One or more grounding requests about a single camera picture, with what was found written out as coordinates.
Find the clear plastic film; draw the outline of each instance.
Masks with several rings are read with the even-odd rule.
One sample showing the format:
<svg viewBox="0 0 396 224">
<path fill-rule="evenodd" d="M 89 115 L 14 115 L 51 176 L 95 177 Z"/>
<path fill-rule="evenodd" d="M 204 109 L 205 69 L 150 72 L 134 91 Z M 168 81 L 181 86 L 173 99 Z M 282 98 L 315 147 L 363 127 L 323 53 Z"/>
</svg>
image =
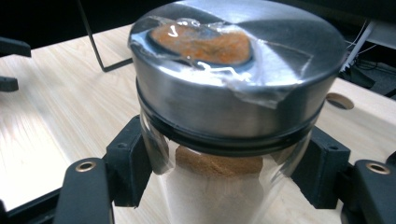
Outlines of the clear plastic film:
<svg viewBox="0 0 396 224">
<path fill-rule="evenodd" d="M 235 24 L 201 24 L 147 17 L 134 26 L 130 47 L 153 59 L 171 76 L 225 86 L 242 101 L 276 109 L 303 82 L 313 55 L 269 42 Z"/>
</svg>

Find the wooden table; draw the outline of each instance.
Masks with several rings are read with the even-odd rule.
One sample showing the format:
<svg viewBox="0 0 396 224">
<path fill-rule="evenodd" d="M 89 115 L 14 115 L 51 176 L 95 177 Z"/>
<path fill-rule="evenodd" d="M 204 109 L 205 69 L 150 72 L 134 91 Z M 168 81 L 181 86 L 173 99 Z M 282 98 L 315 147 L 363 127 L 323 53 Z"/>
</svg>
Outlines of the wooden table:
<svg viewBox="0 0 396 224">
<path fill-rule="evenodd" d="M 125 26 L 94 36 L 104 64 L 131 57 Z M 35 49 L 32 58 L 0 59 L 2 76 L 20 90 L 0 92 L 0 199 L 7 210 L 62 185 L 74 161 L 101 158 L 123 126 L 139 114 L 132 64 L 103 73 L 88 37 Z M 331 92 L 354 108 L 326 103 L 320 129 L 352 150 L 350 162 L 384 162 L 395 150 L 396 103 L 337 79 Z M 169 223 L 158 177 L 152 175 L 139 208 L 116 208 L 117 223 Z M 316 210 L 287 181 L 263 223 L 340 223 L 337 210 Z"/>
</svg>

